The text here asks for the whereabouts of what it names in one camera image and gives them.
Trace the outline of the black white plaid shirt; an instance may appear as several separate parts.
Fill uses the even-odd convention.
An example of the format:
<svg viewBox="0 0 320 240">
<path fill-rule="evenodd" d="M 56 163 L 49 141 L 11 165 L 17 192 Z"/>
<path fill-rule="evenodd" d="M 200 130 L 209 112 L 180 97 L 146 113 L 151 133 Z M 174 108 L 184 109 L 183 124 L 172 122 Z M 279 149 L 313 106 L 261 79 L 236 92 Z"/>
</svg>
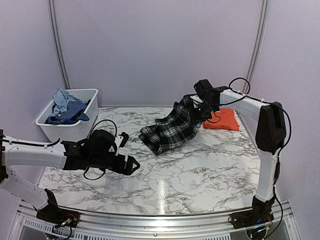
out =
<svg viewBox="0 0 320 240">
<path fill-rule="evenodd" d="M 139 139 L 156 155 L 173 150 L 192 140 L 201 123 L 192 118 L 194 103 L 190 95 L 184 95 L 173 104 L 168 116 L 155 119 L 154 125 L 142 127 Z"/>
</svg>

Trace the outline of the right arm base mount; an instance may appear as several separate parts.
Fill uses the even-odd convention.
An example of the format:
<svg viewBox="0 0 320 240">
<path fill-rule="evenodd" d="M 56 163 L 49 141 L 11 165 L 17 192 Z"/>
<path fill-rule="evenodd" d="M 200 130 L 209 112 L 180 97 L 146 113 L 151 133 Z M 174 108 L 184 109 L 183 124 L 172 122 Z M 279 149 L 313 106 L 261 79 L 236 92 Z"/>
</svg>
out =
<svg viewBox="0 0 320 240">
<path fill-rule="evenodd" d="M 270 223 L 273 220 L 274 215 L 271 210 L 267 211 L 264 215 L 255 215 L 252 209 L 234 212 L 228 218 L 228 222 L 233 225 L 234 229 L 247 228 L 264 223 Z"/>
</svg>

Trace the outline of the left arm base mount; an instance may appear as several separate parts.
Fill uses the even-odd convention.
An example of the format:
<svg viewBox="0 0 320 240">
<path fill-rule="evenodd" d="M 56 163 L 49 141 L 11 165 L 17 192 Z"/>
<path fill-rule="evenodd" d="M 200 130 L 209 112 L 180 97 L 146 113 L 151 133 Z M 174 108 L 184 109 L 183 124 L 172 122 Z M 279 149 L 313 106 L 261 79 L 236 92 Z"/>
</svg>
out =
<svg viewBox="0 0 320 240">
<path fill-rule="evenodd" d="M 41 210 L 36 210 L 36 218 L 55 224 L 57 227 L 69 226 L 76 228 L 80 219 L 80 213 L 78 211 L 72 211 L 62 209 L 59 207 L 47 206 Z"/>
</svg>

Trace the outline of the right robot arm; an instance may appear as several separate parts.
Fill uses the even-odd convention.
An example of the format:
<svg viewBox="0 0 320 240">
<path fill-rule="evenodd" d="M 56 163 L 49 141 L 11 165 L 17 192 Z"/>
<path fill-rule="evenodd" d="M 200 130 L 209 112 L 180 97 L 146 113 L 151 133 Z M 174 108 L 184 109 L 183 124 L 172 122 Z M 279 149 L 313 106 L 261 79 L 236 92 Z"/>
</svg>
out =
<svg viewBox="0 0 320 240">
<path fill-rule="evenodd" d="M 209 120 L 212 112 L 226 107 L 257 122 L 255 145 L 260 157 L 260 173 L 247 219 L 258 224 L 270 212 L 276 199 L 280 153 L 289 141 L 285 121 L 288 114 L 277 101 L 257 99 L 230 86 L 213 87 L 207 79 L 199 80 L 193 87 L 196 93 L 191 98 L 198 104 L 191 114 L 195 121 Z"/>
</svg>

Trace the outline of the orange t-shirt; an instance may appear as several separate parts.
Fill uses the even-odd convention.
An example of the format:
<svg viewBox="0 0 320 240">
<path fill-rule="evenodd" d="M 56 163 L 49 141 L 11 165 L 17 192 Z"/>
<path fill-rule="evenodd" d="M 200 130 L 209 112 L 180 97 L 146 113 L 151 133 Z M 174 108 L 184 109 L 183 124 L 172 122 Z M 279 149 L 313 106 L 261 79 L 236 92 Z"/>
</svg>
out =
<svg viewBox="0 0 320 240">
<path fill-rule="evenodd" d="M 235 111 L 230 108 L 221 108 L 220 111 L 212 112 L 211 118 L 203 122 L 202 126 L 204 129 L 240 130 Z"/>
</svg>

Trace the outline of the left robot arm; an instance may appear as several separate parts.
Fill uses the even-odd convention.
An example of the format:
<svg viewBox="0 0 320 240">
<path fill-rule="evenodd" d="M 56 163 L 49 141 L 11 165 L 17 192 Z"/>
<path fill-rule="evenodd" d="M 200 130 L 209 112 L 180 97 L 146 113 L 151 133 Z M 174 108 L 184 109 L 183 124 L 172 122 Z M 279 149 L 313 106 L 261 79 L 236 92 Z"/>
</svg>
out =
<svg viewBox="0 0 320 240">
<path fill-rule="evenodd" d="M 114 136 L 102 129 L 94 130 L 87 138 L 78 142 L 57 140 L 37 143 L 1 135 L 0 187 L 31 204 L 51 222 L 58 223 L 64 215 L 54 193 L 19 176 L 12 166 L 41 166 L 85 172 L 95 168 L 102 172 L 112 171 L 130 176 L 140 168 L 140 164 L 133 156 L 119 153 L 128 139 L 125 132 Z"/>
</svg>

